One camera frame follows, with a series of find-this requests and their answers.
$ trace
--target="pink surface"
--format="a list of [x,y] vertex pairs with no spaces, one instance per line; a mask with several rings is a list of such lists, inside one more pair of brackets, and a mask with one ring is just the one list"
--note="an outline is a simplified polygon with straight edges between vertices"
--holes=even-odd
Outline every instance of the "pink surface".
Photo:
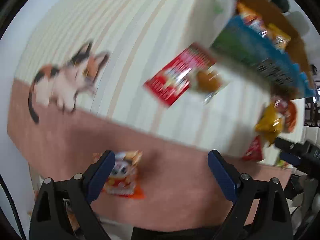
[[[92,153],[143,151],[139,166],[145,199],[100,194],[94,211],[121,223],[160,231],[218,225],[231,208],[207,165],[207,152],[168,142],[76,110],[72,114],[34,103],[40,123],[28,112],[28,86],[15,80],[8,134],[23,156],[43,177],[70,179],[92,163]],[[290,170],[226,158],[239,172],[255,179],[278,177],[284,187]],[[252,208],[247,222],[252,221]]]

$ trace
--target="cat tail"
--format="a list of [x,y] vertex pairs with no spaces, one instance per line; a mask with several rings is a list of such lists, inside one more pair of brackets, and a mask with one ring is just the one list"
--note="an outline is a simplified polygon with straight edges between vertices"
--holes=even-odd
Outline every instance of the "cat tail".
[[39,123],[39,116],[35,112],[33,105],[32,105],[32,93],[35,86],[35,82],[32,83],[30,90],[29,90],[29,97],[28,97],[28,106],[29,106],[29,113],[31,115],[32,120],[38,124]]

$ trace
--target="cat print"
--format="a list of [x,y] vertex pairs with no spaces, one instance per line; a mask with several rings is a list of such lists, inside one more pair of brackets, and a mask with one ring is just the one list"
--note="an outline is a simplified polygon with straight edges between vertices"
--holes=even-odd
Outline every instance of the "cat print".
[[94,82],[99,71],[106,65],[109,54],[90,53],[92,41],[86,42],[70,61],[61,68],[47,64],[36,74],[29,90],[28,106],[32,120],[39,123],[39,116],[32,105],[32,95],[37,103],[48,106],[56,101],[58,108],[72,112],[76,96],[80,92],[95,94]]

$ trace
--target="cat ear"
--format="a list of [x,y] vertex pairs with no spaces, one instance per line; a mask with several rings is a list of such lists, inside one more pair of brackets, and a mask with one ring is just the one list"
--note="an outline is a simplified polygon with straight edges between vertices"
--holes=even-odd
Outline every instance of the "cat ear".
[[81,46],[81,48],[79,49],[79,51],[77,52],[77,55],[79,55],[80,53],[86,53],[89,54],[90,50],[92,47],[92,41],[87,41],[85,44],[83,44]]
[[99,68],[104,67],[109,59],[109,53],[101,52],[94,57],[95,62],[97,63]]

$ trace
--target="black cable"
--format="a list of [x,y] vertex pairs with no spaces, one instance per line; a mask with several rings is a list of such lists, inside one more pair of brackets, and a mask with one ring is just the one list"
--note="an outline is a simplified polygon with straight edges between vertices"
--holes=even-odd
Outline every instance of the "black cable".
[[10,195],[10,192],[9,192],[9,190],[7,188],[7,185],[4,183],[4,180],[2,179],[1,174],[0,174],[0,184],[1,184],[2,188],[3,188],[3,191],[4,191],[5,195],[8,198],[8,201],[9,201],[10,206],[12,208],[12,212],[13,212],[14,218],[16,220],[16,223],[17,223],[20,235],[22,237],[22,240],[27,240],[26,235],[24,234],[24,231],[23,231],[23,228],[22,228],[22,225],[21,225],[21,221],[20,221],[16,206],[15,206],[15,204],[13,202],[12,196]]

